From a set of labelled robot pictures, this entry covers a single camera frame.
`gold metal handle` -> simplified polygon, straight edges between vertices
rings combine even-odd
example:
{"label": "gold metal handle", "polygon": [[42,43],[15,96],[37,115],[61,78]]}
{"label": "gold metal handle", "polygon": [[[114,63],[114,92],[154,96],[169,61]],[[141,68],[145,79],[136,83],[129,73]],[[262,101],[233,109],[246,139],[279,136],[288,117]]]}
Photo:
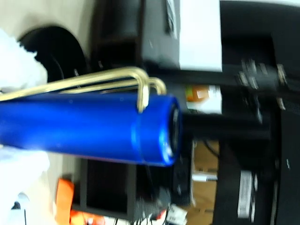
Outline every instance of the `gold metal handle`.
{"label": "gold metal handle", "polygon": [[[117,91],[134,90],[134,89],[138,88],[137,85],[138,85],[137,80],[117,81],[117,82],[92,85],[89,87],[64,90],[64,91],[61,91],[61,93],[78,94],[78,93],[97,91],[97,90],[106,90],[101,93],[111,93],[111,92],[117,92]],[[167,93],[165,83],[156,77],[149,78],[149,85],[156,89],[158,95],[165,95]]]}
{"label": "gold metal handle", "polygon": [[61,90],[78,85],[85,85],[126,77],[133,77],[136,79],[136,82],[138,84],[137,109],[140,113],[142,113],[149,103],[149,77],[144,70],[137,67],[125,67],[97,72],[93,74],[86,74],[78,77],[68,78],[62,81],[51,82],[34,88],[5,93],[0,95],[0,101],[7,101],[14,98],[21,98],[50,91]]}

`metal bracket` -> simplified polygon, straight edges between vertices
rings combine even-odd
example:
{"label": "metal bracket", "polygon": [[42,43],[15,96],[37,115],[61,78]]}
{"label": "metal bracket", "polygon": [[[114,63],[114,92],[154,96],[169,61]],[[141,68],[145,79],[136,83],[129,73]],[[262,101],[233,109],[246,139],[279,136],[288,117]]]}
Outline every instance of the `metal bracket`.
{"label": "metal bracket", "polygon": [[81,75],[68,78],[62,81],[55,81],[45,85],[24,90],[14,91],[0,95],[0,101],[7,101],[15,98],[22,98],[31,95],[42,94],[46,92],[61,90],[78,85],[92,84],[96,82],[111,81],[118,78],[133,77],[138,86],[137,91],[137,109],[139,113],[148,106],[149,103],[149,77],[147,73],[137,67],[125,67],[97,72],[93,74]]}

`black machine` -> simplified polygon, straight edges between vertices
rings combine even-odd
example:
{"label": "black machine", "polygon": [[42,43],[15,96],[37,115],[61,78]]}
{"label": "black machine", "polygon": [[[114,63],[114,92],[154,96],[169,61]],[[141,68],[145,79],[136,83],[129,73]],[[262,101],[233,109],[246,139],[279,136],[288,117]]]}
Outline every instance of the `black machine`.
{"label": "black machine", "polygon": [[[149,76],[161,78],[168,92],[183,103],[185,85],[219,85],[223,112],[214,115],[184,110],[182,160],[173,167],[145,168],[82,159],[73,209],[135,221],[143,214],[159,212],[168,203],[189,204],[192,143],[218,140],[220,154],[213,225],[300,224],[300,26],[297,26],[300,8],[221,1],[223,72],[219,73],[178,69],[178,41],[166,35],[159,22],[165,20],[161,9],[164,5],[159,5],[159,1],[128,0],[138,10],[128,21],[122,20],[124,26],[129,24],[122,29],[118,16],[132,15],[133,11],[125,7],[130,4],[107,2],[111,4],[106,5],[110,6],[109,10],[104,10],[104,3],[99,3],[104,18],[96,17],[91,62],[94,71],[127,65],[143,67]],[[174,2],[179,13],[179,1]],[[114,8],[122,8],[126,13],[114,14]],[[102,22],[111,21],[111,16],[115,16],[116,26],[105,28]],[[153,54],[145,46],[148,38],[153,43],[165,44]],[[59,57],[57,61],[74,76],[71,60],[77,62],[77,59],[71,56],[81,54],[70,54],[67,66],[63,66],[64,60]],[[161,55],[168,60],[159,61]],[[82,57],[78,60],[85,65]],[[53,63],[48,60],[48,64],[51,67]],[[84,66],[76,70],[79,74],[87,71]],[[251,212],[254,207],[255,211],[251,215],[240,212],[239,217],[243,171],[250,171],[253,177],[250,207]],[[150,188],[149,174],[152,176]],[[116,177],[116,181],[100,185],[98,180],[108,176]],[[180,194],[176,191],[178,184]],[[153,192],[159,201],[149,194]]]}

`blue bottle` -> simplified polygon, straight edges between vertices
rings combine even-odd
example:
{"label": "blue bottle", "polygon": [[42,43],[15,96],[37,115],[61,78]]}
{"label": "blue bottle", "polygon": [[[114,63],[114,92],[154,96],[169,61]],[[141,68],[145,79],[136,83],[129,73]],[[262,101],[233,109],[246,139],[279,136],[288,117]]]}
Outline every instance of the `blue bottle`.
{"label": "blue bottle", "polygon": [[172,165],[181,139],[175,97],[45,93],[0,102],[0,144],[105,161]]}

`orange object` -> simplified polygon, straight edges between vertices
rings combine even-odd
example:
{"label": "orange object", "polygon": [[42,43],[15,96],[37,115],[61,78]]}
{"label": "orange object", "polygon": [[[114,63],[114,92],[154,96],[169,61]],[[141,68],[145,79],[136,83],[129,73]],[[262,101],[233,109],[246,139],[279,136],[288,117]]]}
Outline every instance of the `orange object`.
{"label": "orange object", "polygon": [[74,184],[68,180],[59,179],[56,192],[56,222],[59,225],[105,225],[103,216],[71,209],[74,196]]}

